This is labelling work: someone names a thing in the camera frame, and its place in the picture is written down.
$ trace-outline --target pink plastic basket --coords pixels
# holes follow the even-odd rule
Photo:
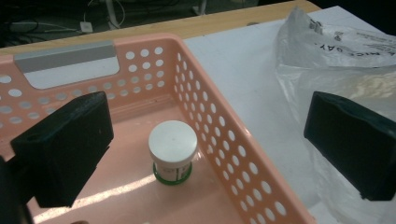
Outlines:
[[[110,106],[115,138],[97,170],[71,208],[30,201],[36,223],[315,223],[181,39],[144,35],[113,45],[116,74],[44,90],[29,83],[13,55],[0,57],[6,160],[12,138],[71,99],[105,91]],[[150,131],[169,119],[189,123],[198,136],[192,174],[177,186],[155,179],[149,155]]]

